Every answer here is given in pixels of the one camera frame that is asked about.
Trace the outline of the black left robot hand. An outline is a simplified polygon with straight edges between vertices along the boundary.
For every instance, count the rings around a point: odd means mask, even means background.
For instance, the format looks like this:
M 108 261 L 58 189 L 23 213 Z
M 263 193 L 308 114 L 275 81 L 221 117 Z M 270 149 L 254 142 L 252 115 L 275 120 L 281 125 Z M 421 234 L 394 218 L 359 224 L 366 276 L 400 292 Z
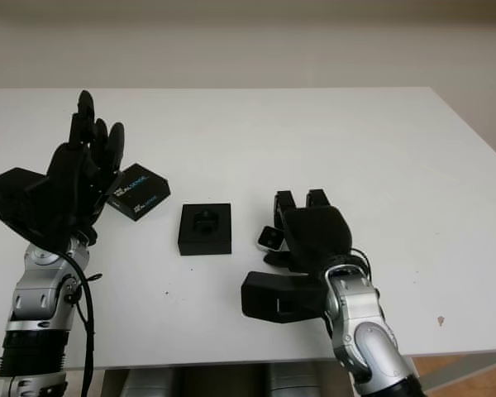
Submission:
M 95 116 L 91 93 L 82 91 L 69 139 L 55 150 L 46 173 L 55 201 L 50 215 L 53 231 L 75 236 L 90 246 L 97 242 L 93 225 L 122 180 L 124 145 L 123 124 L 108 128 Z

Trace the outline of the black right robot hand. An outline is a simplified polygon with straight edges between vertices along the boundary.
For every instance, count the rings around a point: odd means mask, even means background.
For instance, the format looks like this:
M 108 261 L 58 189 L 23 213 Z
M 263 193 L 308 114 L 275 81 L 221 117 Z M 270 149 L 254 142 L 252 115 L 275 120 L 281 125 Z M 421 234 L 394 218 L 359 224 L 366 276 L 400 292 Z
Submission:
M 265 254 L 264 262 L 273 267 L 317 275 L 338 256 L 351 253 L 351 230 L 338 208 L 330 204 L 323 189 L 309 190 L 302 208 L 295 204 L 291 191 L 277 192 L 274 196 L 274 230 L 283 237 L 288 249 Z

